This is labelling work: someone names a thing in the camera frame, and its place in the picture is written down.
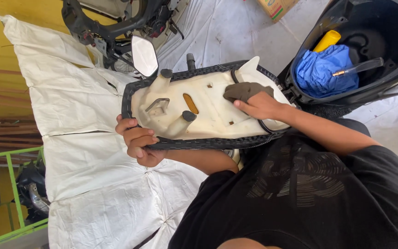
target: person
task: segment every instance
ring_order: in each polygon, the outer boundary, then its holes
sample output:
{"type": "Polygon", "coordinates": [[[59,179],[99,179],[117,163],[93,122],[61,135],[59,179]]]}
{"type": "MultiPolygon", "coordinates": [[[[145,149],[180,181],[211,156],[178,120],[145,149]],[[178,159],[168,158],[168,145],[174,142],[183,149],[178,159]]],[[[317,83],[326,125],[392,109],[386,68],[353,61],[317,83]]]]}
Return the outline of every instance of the person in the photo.
{"type": "Polygon", "coordinates": [[[167,158],[208,175],[169,249],[398,248],[398,156],[365,125],[329,121],[265,92],[234,105],[293,127],[244,153],[241,170],[219,150],[148,149],[154,131],[118,116],[116,131],[140,165],[167,158]]]}

